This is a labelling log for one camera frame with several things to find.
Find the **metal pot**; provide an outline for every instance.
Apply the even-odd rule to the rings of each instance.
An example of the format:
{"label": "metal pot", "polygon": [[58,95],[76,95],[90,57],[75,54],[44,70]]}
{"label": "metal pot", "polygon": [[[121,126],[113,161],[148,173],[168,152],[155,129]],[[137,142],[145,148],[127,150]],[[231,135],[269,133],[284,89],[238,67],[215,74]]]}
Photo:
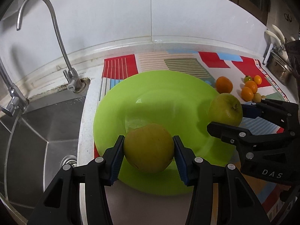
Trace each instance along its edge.
{"label": "metal pot", "polygon": [[267,67],[269,68],[270,72],[280,81],[280,83],[282,83],[284,86],[288,84],[292,75],[292,68],[273,51],[270,53]]}

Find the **small green fruit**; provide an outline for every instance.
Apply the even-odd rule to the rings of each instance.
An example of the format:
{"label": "small green fruit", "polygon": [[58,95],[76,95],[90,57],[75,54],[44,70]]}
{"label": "small green fruit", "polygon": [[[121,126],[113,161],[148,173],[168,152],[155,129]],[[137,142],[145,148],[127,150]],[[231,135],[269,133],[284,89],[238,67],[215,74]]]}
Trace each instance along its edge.
{"label": "small green fruit", "polygon": [[130,130],[123,148],[130,165],[145,173],[163,171],[174,157],[172,136],[159,124]]}
{"label": "small green fruit", "polygon": [[242,105],[232,94],[222,93],[212,100],[208,118],[211,122],[238,126],[243,119]]}
{"label": "small green fruit", "polygon": [[244,78],[244,83],[246,83],[247,81],[250,81],[250,80],[252,80],[251,76],[247,75]]}

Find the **silver screw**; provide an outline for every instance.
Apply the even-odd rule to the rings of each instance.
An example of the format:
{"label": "silver screw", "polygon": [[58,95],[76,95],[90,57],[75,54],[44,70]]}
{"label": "silver screw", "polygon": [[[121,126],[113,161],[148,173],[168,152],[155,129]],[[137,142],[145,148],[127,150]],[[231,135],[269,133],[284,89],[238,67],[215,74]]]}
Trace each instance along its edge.
{"label": "silver screw", "polygon": [[100,163],[100,162],[103,162],[103,161],[104,161],[103,157],[97,157],[95,159],[95,162],[97,162],[97,163]]}
{"label": "silver screw", "polygon": [[253,157],[254,157],[254,154],[252,152],[248,152],[246,154],[246,158],[249,159],[249,160],[251,160]]}
{"label": "silver screw", "polygon": [[227,165],[227,167],[230,169],[230,170],[234,170],[236,167],[235,167],[235,165],[233,165],[233,164],[228,164]]}
{"label": "silver screw", "polygon": [[62,169],[64,169],[65,171],[69,170],[71,168],[70,164],[66,164],[62,167]]}
{"label": "silver screw", "polygon": [[240,137],[245,137],[245,136],[246,136],[246,133],[245,133],[245,132],[240,132],[238,135],[239,135]]}
{"label": "silver screw", "polygon": [[195,162],[201,163],[203,159],[201,157],[195,157]]}

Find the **orange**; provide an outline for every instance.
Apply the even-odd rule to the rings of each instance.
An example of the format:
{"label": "orange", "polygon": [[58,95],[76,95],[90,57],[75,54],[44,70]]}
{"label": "orange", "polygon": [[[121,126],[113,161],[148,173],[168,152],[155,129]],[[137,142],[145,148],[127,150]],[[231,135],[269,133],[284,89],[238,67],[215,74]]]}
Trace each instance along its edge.
{"label": "orange", "polygon": [[252,90],[253,94],[255,94],[257,92],[257,84],[252,81],[252,80],[249,80],[245,83],[245,87],[248,87]]}
{"label": "orange", "polygon": [[252,101],[254,97],[252,89],[250,89],[249,87],[243,87],[241,92],[241,97],[243,98],[244,101]]}
{"label": "orange", "polygon": [[228,78],[221,76],[217,78],[215,87],[217,92],[221,94],[221,93],[230,93],[232,91],[233,85]]}
{"label": "orange", "polygon": [[256,75],[253,79],[253,81],[257,84],[260,85],[262,83],[262,78],[259,75]]}

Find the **stainless steel sink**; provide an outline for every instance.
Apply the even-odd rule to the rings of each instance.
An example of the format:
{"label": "stainless steel sink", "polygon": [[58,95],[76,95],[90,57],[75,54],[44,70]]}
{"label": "stainless steel sink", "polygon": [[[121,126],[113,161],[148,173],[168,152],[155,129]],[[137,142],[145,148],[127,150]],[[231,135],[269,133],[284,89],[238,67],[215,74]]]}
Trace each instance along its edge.
{"label": "stainless steel sink", "polygon": [[3,195],[26,219],[60,167],[76,165],[87,89],[79,94],[63,90],[33,101],[16,118],[10,142],[6,135]]}

